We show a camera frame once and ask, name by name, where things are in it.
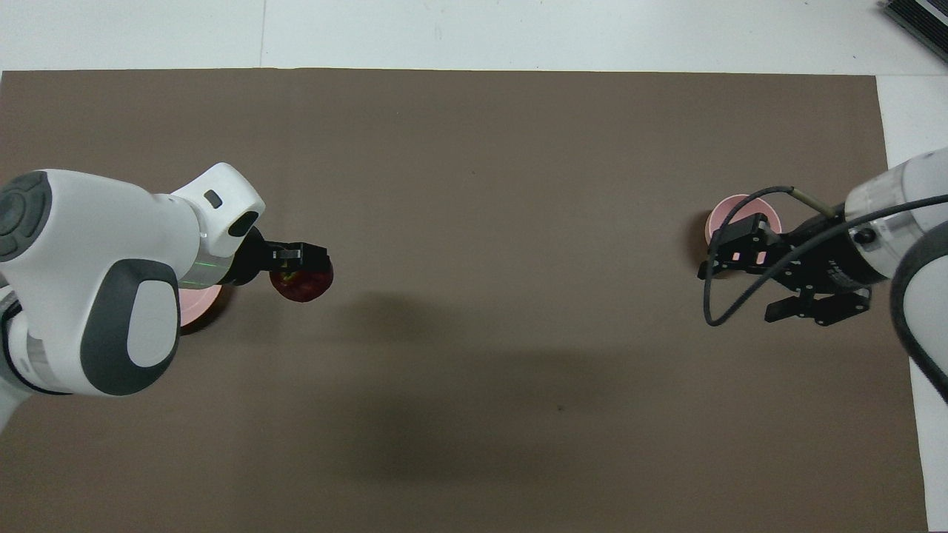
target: red apple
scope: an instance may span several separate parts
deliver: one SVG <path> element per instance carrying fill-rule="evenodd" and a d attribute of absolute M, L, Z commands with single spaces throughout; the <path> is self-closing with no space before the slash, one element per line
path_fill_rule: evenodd
<path fill-rule="evenodd" d="M 309 302 L 318 298 L 333 284 L 333 269 L 330 266 L 329 270 L 323 272 L 270 272 L 270 283 L 287 300 Z"/>

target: black cable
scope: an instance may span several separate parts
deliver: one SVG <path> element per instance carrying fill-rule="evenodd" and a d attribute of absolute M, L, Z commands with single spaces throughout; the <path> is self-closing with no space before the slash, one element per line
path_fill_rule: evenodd
<path fill-rule="evenodd" d="M 725 225 L 727 225 L 730 222 L 731 218 L 735 214 L 737 214 L 738 210 L 742 208 L 744 205 L 746 205 L 747 203 L 749 203 L 753 198 L 761 197 L 764 194 L 769 194 L 769 193 L 786 193 L 787 191 L 785 191 L 785 189 L 788 189 L 788 188 L 770 187 L 768 189 L 762 189 L 761 191 L 758 191 L 757 193 L 751 194 L 750 196 L 745 198 L 746 201 L 741 201 L 735 206 L 734 209 L 731 210 L 731 212 L 728 213 L 728 216 L 724 218 L 724 224 L 722 224 L 721 226 L 724 227 Z M 747 287 L 747 289 L 745 289 L 744 292 L 741 293 L 741 295 L 736 300 L 734 300 L 734 303 L 732 303 L 731 306 L 728 307 L 726 311 L 724 311 L 724 314 L 722 314 L 720 317 L 716 319 L 712 319 L 711 318 L 711 277 L 712 277 L 711 274 L 713 272 L 714 260 L 717 258 L 717 255 L 718 255 L 718 242 L 720 240 L 720 235 L 716 234 L 714 237 L 711 238 L 711 248 L 708 250 L 708 263 L 707 263 L 707 267 L 704 270 L 704 273 L 705 273 L 704 301 L 703 301 L 704 321 L 707 322 L 708 325 L 711 325 L 711 326 L 718 326 L 725 323 L 728 319 L 731 318 L 731 315 L 733 315 L 738 309 L 740 309 L 740 307 L 744 305 L 744 303 L 746 303 L 747 300 L 750 299 L 750 297 L 755 292 L 757 292 L 758 289 L 760 289 L 765 283 L 767 283 L 768 280 L 773 279 L 774 276 L 776 276 L 777 273 L 781 272 L 784 267 L 789 265 L 791 262 L 796 261 L 796 259 L 799 258 L 801 255 L 816 248 L 817 246 L 828 241 L 829 239 L 848 231 L 851 228 L 854 228 L 861 224 L 865 224 L 866 222 L 871 222 L 873 220 L 890 216 L 893 214 L 897 214 L 900 212 L 912 211 L 914 209 L 924 208 L 924 207 L 934 206 L 936 204 L 944 204 L 944 203 L 948 203 L 948 194 L 942 194 L 940 196 L 932 196 L 930 198 L 924 198 L 923 200 L 916 200 L 914 202 L 907 202 L 899 206 L 893 206 L 889 208 L 880 209 L 878 211 L 874 211 L 869 214 L 864 214 L 863 216 L 856 217 L 852 220 L 848 220 L 847 222 L 843 224 L 839 224 L 837 226 L 833 226 L 832 228 L 824 230 L 816 234 L 814 237 L 812 237 L 812 239 L 808 240 L 802 245 L 791 250 L 790 253 L 788 253 L 787 255 L 781 257 L 779 261 L 774 263 L 770 268 L 768 268 L 762 274 L 760 274 L 760 276 L 756 280 L 754 280 L 751 286 Z"/>

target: brown paper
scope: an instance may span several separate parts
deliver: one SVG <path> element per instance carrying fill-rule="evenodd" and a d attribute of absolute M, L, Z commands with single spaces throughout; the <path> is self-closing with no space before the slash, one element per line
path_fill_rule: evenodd
<path fill-rule="evenodd" d="M 337 274 L 239 287 L 139 395 L 29 400 L 5 531 L 925 528 L 887 287 L 822 328 L 765 323 L 768 286 L 711 328 L 695 278 L 725 196 L 885 169 L 872 78 L 5 72 L 0 142 L 5 181 L 227 161 Z"/>

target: pink bowl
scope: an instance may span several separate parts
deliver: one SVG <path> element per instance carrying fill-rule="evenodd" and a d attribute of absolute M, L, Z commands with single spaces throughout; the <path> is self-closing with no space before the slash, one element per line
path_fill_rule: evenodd
<path fill-rule="evenodd" d="M 208 288 L 179 288 L 178 299 L 181 302 L 181 325 L 186 326 L 201 318 L 221 293 L 220 285 Z"/>
<path fill-rule="evenodd" d="M 747 194 L 734 194 L 728 196 L 721 200 L 713 210 L 711 214 L 708 215 L 707 222 L 704 223 L 704 240 L 708 244 L 711 243 L 711 233 L 714 230 L 720 228 L 722 222 L 724 222 L 724 217 L 727 216 L 727 213 L 730 212 L 734 206 L 738 204 L 740 200 L 743 200 L 747 197 Z M 777 233 L 783 231 L 783 228 L 780 226 L 780 217 L 777 216 L 776 210 L 767 202 L 761 200 L 760 198 L 755 198 L 751 203 L 747 204 L 738 211 L 738 214 L 734 215 L 734 218 L 731 219 L 731 222 L 737 222 L 745 216 L 750 216 L 756 212 L 762 212 L 767 215 L 767 222 L 770 224 L 771 229 Z"/>

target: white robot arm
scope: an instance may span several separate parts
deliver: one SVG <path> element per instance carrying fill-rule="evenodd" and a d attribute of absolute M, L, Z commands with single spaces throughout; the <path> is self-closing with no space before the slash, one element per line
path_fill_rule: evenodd
<path fill-rule="evenodd" d="M 226 163 L 171 194 L 63 170 L 7 184 L 0 429 L 31 394 L 119 396 L 154 383 L 177 348 L 179 286 L 331 270 L 325 248 L 264 241 L 253 227 L 264 207 Z"/>
<path fill-rule="evenodd" d="M 730 222 L 740 208 L 766 193 L 789 193 L 823 214 L 782 234 L 770 230 L 763 214 Z M 948 402 L 946 202 L 948 148 L 909 159 L 869 180 L 835 208 L 792 187 L 752 194 L 734 207 L 715 232 L 708 261 L 700 268 L 705 319 L 710 325 L 724 323 L 754 291 L 773 279 L 797 295 L 768 305 L 767 322 L 800 317 L 831 325 L 867 311 L 871 286 L 892 279 L 890 312 L 896 332 Z M 758 264 L 760 252 L 766 255 Z M 725 269 L 760 277 L 724 315 L 713 319 L 710 283 Z"/>

